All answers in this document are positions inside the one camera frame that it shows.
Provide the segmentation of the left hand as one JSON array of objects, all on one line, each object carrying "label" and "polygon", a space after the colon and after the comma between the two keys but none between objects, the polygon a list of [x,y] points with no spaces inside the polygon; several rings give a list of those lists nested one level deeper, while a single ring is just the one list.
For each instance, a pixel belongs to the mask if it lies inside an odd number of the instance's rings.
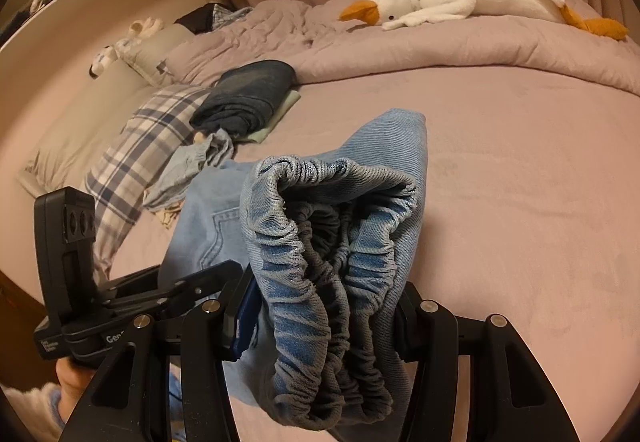
[{"label": "left hand", "polygon": [[63,422],[67,422],[96,371],[77,365],[71,358],[57,360],[55,371],[61,389],[58,414]]}]

